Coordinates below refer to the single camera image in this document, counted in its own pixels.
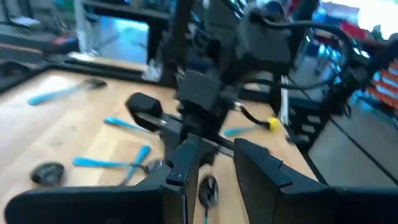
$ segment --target wooden table surface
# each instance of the wooden table surface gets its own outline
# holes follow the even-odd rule
[[[42,162],[59,161],[65,165],[64,186],[117,185],[127,169],[73,167],[73,158],[85,156],[131,162],[143,144],[152,147],[146,161],[163,156],[163,145],[158,136],[109,126],[103,120],[107,116],[115,116],[133,123],[124,102],[135,92],[159,99],[164,111],[176,113],[176,102],[172,99],[174,90],[102,78],[108,86],[101,90],[76,93],[39,106],[27,104],[32,96],[75,85],[86,78],[89,76],[51,70],[0,95],[1,208],[4,209],[16,194],[38,187],[30,181],[29,173]],[[272,114],[268,105],[243,103],[259,119]],[[250,121],[244,116],[231,112],[224,128],[249,125]],[[256,130],[240,137],[269,148],[288,166],[315,179],[298,149],[285,140],[286,135],[281,126],[272,133]],[[213,167],[200,169],[200,176],[209,173],[217,178],[220,187],[220,201],[210,210],[209,223],[248,223],[233,160],[219,155]],[[137,184],[144,177],[142,172],[137,172],[129,185]],[[202,224],[203,217],[204,211],[197,201],[194,223]]]

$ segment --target black metal frame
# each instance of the black metal frame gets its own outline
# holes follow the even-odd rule
[[[7,70],[8,63],[4,63],[2,67],[3,70]],[[64,55],[56,55],[49,57],[47,61],[40,64],[37,68],[30,70],[25,75],[19,75],[15,78],[7,78],[6,82],[0,82],[0,94],[5,91],[14,88],[15,86],[24,83],[31,78],[36,77],[37,75],[46,72],[47,70],[64,70],[68,72],[77,72],[84,73],[87,75],[97,76],[97,77],[106,77],[106,78],[115,78],[119,80],[125,80],[130,82],[137,82],[143,84],[150,84],[168,88],[176,88],[176,83],[172,82],[172,79],[167,77],[161,78],[158,82],[145,80],[141,77],[143,71],[140,70],[131,70],[128,68],[121,68],[112,65],[103,65],[100,63],[94,62],[85,62],[81,60],[77,60],[75,58],[64,56]],[[241,89],[239,92],[239,98],[242,100],[256,101],[260,103],[269,103],[274,99],[272,94],[256,91],[256,90],[248,90]],[[290,114],[292,124],[289,127],[286,127],[288,133],[291,136],[303,135],[307,134],[309,137],[309,141],[301,141],[295,142],[299,151],[302,153],[304,159],[310,166],[311,170],[314,172],[315,176],[322,183],[326,183],[315,164],[312,162],[311,158],[308,156],[308,150],[312,147],[313,143],[322,132],[323,128],[328,122],[329,114],[326,113],[326,110],[323,109],[322,104],[312,101],[312,100],[303,100],[300,98],[290,98],[290,108],[295,111],[295,114]],[[272,106],[274,111],[278,111],[279,108]],[[320,118],[320,123],[314,123],[305,119],[307,116],[317,116]],[[313,126],[315,132],[308,133],[302,129],[303,125]]]
[[[250,223],[398,222],[396,189],[329,187],[245,139],[235,139],[231,149]],[[12,198],[4,216],[10,224],[193,223],[198,170],[205,158],[213,164],[217,150],[190,134],[136,186],[31,190]]]
[[[149,26],[147,61],[149,62],[150,59],[155,58],[157,47],[162,40],[163,31],[166,31],[169,27],[169,15],[167,13],[148,9],[133,9],[131,6],[120,6],[93,0],[84,0],[82,1],[82,5],[85,10],[90,10],[90,12],[100,16],[117,17],[147,23]]]

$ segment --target blue-handled tool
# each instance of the blue-handled tool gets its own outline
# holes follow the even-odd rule
[[[108,162],[85,157],[76,157],[73,159],[73,165],[78,167],[130,167],[128,162]]]
[[[124,128],[130,128],[130,129],[134,129],[134,130],[138,130],[138,131],[143,131],[145,133],[150,133],[150,131],[144,129],[144,128],[140,128],[136,125],[133,124],[129,124],[125,121],[120,120],[119,118],[115,118],[112,116],[108,116],[104,119],[105,124],[111,124],[111,125],[115,125],[115,126],[120,126],[120,127],[124,127]]]
[[[142,162],[144,162],[145,158],[149,155],[149,153],[150,153],[150,146],[142,146],[133,164],[141,165]],[[137,169],[136,166],[131,166],[129,172],[126,174],[124,180],[120,183],[120,185],[127,185],[132,175],[134,174],[134,171],[136,171],[136,169]]]
[[[31,99],[28,100],[28,104],[32,106],[39,105],[41,103],[44,103],[48,100],[52,100],[61,96],[67,96],[69,94],[72,94],[74,92],[77,92],[79,90],[84,90],[84,89],[97,89],[97,88],[102,88],[106,86],[106,82],[102,80],[98,80],[95,78],[85,80],[83,83],[78,84],[76,86],[72,86],[63,90],[58,90],[58,91],[53,91],[50,93],[44,93],[39,96],[32,97]]]
[[[277,118],[268,119],[268,123],[269,123],[269,130],[273,131],[273,130],[275,130],[275,128],[278,125],[278,119]],[[243,134],[243,133],[246,133],[249,131],[253,131],[257,128],[260,128],[260,126],[255,125],[255,126],[243,127],[243,128],[230,128],[230,129],[227,129],[224,131],[224,135],[226,137],[232,137],[232,136]]]
[[[246,133],[248,131],[252,131],[255,128],[257,128],[257,126],[248,127],[248,128],[231,128],[231,129],[225,130],[224,135],[226,137],[235,136],[235,135]]]

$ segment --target workshop floor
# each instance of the workshop floor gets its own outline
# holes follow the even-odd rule
[[[147,28],[110,18],[101,20],[102,57],[145,63]],[[292,78],[299,84],[316,82],[315,59],[305,58]],[[301,92],[291,95],[305,96]],[[312,98],[320,90],[308,92]],[[336,117],[310,151],[310,157],[330,185],[396,187],[398,130],[366,105],[353,103],[352,118]]]

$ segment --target black plastic part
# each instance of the black plastic part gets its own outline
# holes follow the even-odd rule
[[[276,75],[288,75],[292,66],[287,37],[281,30],[268,29],[250,16],[239,23],[235,38],[220,54],[218,66],[221,81],[236,86],[252,78],[250,74],[265,70]]]
[[[62,187],[24,192],[8,203],[6,221],[8,224],[193,223],[198,170],[204,153],[201,142],[192,136],[164,165],[133,187]]]
[[[176,99],[184,106],[187,103],[195,104],[205,111],[216,113],[220,102],[220,91],[223,84],[212,77],[200,75],[197,72],[188,72],[181,82]]]
[[[61,184],[64,170],[64,166],[59,162],[46,162],[33,169],[30,179],[36,184],[56,187]]]
[[[159,100],[143,93],[135,93],[127,100],[126,107],[139,126],[149,131],[159,130],[159,125],[148,122],[137,115],[138,113],[143,113],[160,118],[163,114],[163,109]]]
[[[213,175],[207,175],[202,178],[199,184],[198,199],[206,210],[217,204],[218,192],[217,180]]]
[[[106,82],[97,78],[91,78],[91,79],[87,79],[85,80],[85,83],[90,84],[91,88],[93,89],[97,89],[97,88],[103,88],[106,87]]]
[[[251,224],[398,221],[396,189],[328,187],[244,141],[234,148],[234,164]]]

